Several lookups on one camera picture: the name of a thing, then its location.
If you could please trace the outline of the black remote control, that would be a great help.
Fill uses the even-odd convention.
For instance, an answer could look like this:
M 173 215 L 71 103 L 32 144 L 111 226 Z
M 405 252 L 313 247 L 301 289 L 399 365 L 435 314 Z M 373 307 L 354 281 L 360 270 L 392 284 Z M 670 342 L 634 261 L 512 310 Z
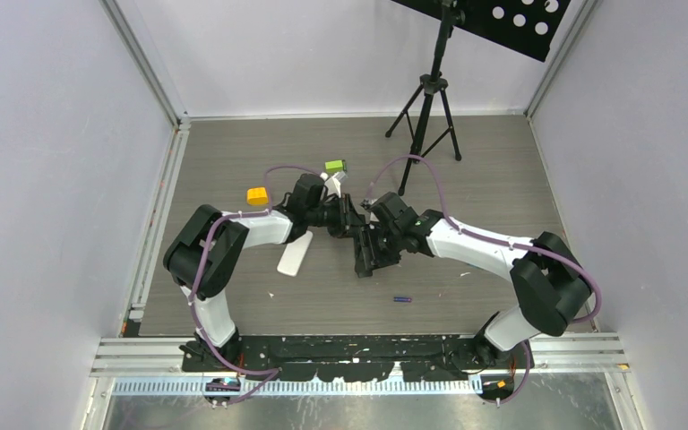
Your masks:
M 373 276 L 376 269 L 377 260 L 374 257 L 374 250 L 371 244 L 370 228 L 368 226 L 358 227 L 353 236 L 355 250 L 355 272 L 362 278 Z

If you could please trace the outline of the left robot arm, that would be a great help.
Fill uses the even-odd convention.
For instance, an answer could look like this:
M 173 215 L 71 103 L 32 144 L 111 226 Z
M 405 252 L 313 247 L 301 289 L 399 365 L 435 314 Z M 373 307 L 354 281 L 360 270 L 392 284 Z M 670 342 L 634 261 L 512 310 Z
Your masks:
M 366 227 L 366 217 L 340 190 L 339 179 L 327 174 L 304 173 L 279 204 L 263 211 L 200 206 L 167 249 L 163 265 L 186 294 L 206 361 L 219 371 L 237 363 L 239 330 L 225 289 L 245 249 L 284 245 L 277 271 L 295 277 L 315 228 L 332 237 L 354 237 Z

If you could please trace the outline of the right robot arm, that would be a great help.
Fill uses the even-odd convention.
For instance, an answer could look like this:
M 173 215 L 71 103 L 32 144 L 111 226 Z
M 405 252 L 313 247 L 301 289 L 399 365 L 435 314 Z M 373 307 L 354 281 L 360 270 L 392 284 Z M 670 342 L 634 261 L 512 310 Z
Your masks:
M 372 243 L 386 257 L 402 252 L 450 259 L 490 272 L 511 283 L 517 303 L 493 314 L 471 341 L 471 350 L 487 367 L 498 367 L 521 343 L 538 334 L 560 336 L 597 294 L 557 235 L 505 236 L 448 217 L 435 210 L 417 214 L 396 193 L 365 201 L 376 237 Z

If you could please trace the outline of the white remote control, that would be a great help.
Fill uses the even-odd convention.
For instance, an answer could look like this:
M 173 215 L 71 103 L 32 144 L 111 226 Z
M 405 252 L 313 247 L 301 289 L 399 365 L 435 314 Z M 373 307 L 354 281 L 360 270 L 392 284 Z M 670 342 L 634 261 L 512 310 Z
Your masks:
M 276 268 L 277 272 L 288 277 L 296 277 L 313 238 L 314 233 L 307 231 L 295 241 L 286 244 Z

